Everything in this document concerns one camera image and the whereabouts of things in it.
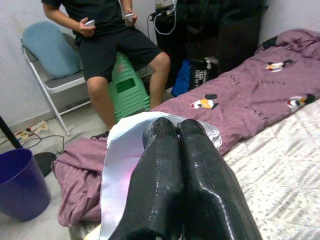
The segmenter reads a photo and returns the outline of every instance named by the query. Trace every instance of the white patterned bedsheet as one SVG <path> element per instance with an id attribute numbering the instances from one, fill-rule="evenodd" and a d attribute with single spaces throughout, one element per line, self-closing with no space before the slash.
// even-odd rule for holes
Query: white patterned bedsheet
<path id="1" fill-rule="evenodd" d="M 320 240 L 320 100 L 240 142 L 224 159 L 264 240 Z"/>

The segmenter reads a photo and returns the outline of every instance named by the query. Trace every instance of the cartoon penguin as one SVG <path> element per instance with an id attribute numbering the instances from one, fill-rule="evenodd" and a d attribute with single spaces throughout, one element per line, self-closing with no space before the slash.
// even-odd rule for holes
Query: cartoon penguin
<path id="1" fill-rule="evenodd" d="M 286 104 L 291 108 L 294 113 L 299 108 L 303 107 L 306 104 L 310 104 L 316 100 L 316 97 L 312 94 L 307 94 L 306 96 L 294 96 L 291 97 Z"/>
<path id="2" fill-rule="evenodd" d="M 294 61 L 291 59 L 288 59 L 284 62 L 268 62 L 267 67 L 265 69 L 268 69 L 271 73 L 277 73 L 282 71 L 288 64 L 292 64 Z"/>
<path id="3" fill-rule="evenodd" d="M 216 94 L 207 94 L 204 96 L 204 99 L 193 102 L 190 107 L 194 109 L 214 109 L 219 105 L 219 103 L 214 102 L 217 97 L 218 96 Z"/>

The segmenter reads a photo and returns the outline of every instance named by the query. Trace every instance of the purple bedsheet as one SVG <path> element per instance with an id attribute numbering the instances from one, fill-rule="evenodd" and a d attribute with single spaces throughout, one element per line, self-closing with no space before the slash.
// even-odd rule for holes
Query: purple bedsheet
<path id="1" fill-rule="evenodd" d="M 221 154 L 320 97 L 320 33 L 288 30 L 242 65 L 154 111 L 216 126 Z"/>
<path id="2" fill-rule="evenodd" d="M 71 227 L 79 220 L 101 220 L 101 173 L 106 151 L 106 138 L 81 138 L 70 143 L 52 163 L 61 186 L 58 222 L 62 226 Z"/>

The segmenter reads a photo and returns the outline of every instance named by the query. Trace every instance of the blue chair cushion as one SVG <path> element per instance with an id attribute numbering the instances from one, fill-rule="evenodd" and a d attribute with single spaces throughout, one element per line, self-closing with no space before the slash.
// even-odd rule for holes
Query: blue chair cushion
<path id="1" fill-rule="evenodd" d="M 56 79 L 73 75 L 81 69 L 78 54 L 67 43 L 60 29 L 50 22 L 38 22 L 27 27 L 22 34 L 22 44 Z"/>

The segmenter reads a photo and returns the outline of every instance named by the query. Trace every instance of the green plastic stool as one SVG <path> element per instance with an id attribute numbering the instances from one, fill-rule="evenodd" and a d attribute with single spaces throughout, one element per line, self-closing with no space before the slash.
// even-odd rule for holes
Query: green plastic stool
<path id="1" fill-rule="evenodd" d="M 120 52 L 116 55 L 108 92 L 117 122 L 127 116 L 150 110 L 150 97 L 139 73 L 135 72 L 127 56 Z"/>

